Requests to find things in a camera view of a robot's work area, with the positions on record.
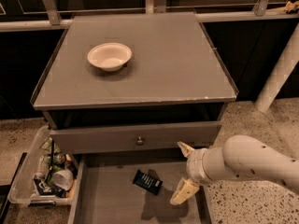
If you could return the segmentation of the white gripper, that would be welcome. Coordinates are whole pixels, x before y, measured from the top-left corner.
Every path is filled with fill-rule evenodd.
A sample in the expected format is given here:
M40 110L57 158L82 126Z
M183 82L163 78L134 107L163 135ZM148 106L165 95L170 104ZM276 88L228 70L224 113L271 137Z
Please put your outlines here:
M173 205L180 205L191 198L199 190L199 185L208 185L213 182L206 174L204 167L204 157L208 153L208 149L194 149L181 141L178 142L178 147L183 156L188 158L186 172L190 179L182 177L179 180L177 189L170 199L170 203Z

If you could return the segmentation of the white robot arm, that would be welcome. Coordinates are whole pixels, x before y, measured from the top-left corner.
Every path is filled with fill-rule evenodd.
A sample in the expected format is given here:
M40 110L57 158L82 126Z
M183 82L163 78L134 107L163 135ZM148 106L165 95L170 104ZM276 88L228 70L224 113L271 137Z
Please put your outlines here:
M255 107L266 111L299 61L299 25L294 29L278 62L263 86ZM203 185L220 180L268 180L299 193L299 161L285 156L247 135L230 137L221 147L195 149L183 142L178 146L187 158L187 177L181 178L170 203L179 205Z

